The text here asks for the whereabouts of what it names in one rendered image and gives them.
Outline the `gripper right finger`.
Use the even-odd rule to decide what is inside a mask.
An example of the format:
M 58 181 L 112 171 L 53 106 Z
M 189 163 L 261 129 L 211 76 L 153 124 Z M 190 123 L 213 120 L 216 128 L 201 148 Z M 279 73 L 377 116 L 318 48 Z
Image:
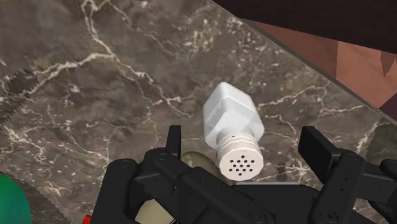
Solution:
M 337 148 L 313 126 L 302 127 L 298 152 L 323 184 L 309 224 L 374 224 L 354 211 L 356 199 L 367 200 L 388 224 L 397 224 L 397 160 L 371 164 Z

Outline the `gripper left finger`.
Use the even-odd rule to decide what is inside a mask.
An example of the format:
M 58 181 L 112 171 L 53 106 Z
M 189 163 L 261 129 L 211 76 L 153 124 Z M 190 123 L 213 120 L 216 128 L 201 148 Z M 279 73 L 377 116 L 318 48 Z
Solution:
M 151 199 L 171 215 L 166 224 L 275 224 L 274 215 L 251 198 L 180 156 L 181 127 L 172 125 L 165 147 L 147 151 L 141 163 L 112 161 L 90 224 L 143 224 L 136 217 Z

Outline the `beige round object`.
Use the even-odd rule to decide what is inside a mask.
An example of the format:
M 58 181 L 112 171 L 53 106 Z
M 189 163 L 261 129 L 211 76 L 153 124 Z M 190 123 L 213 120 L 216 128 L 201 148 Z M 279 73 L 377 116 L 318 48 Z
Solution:
M 232 181 L 227 180 L 216 165 L 206 155 L 189 151 L 181 155 L 181 161 L 190 167 L 201 167 L 210 172 L 226 184 L 231 184 Z M 156 200 L 146 201 L 137 213 L 136 221 L 140 224 L 179 224 Z

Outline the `white salt shaker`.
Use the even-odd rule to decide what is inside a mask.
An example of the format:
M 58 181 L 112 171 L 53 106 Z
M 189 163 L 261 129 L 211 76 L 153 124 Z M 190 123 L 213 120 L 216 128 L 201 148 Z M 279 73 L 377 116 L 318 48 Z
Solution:
M 203 118 L 205 142 L 216 151 L 221 174 L 233 181 L 257 176 L 263 169 L 258 141 L 265 128 L 252 98 L 221 82 L 205 102 Z

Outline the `green round object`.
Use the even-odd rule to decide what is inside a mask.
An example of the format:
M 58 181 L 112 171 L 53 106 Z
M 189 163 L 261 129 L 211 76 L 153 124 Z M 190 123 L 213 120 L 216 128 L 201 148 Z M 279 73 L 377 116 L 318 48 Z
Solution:
M 24 191 L 4 174 L 0 174 L 0 224 L 32 224 Z

